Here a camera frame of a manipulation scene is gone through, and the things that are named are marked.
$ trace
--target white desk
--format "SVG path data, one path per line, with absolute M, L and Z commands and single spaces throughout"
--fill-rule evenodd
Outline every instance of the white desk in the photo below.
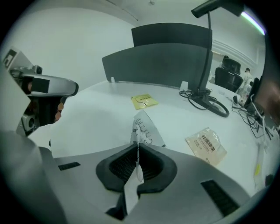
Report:
M 213 90 L 211 95 L 228 108 L 229 117 L 194 108 L 186 98 L 179 96 L 178 89 L 107 81 L 94 85 L 69 98 L 61 119 L 51 126 L 52 154 L 54 157 L 88 154 L 128 144 L 133 117 L 139 112 L 130 98 L 149 93 L 159 104 L 145 111 L 166 147 L 193 155 L 185 138 L 210 127 L 227 151 L 217 168 L 252 196 L 258 140 L 242 118 L 231 111 L 232 102 L 226 96 L 232 99 L 236 94 L 211 83 L 207 87 Z M 274 159 L 279 158 L 278 149 Z

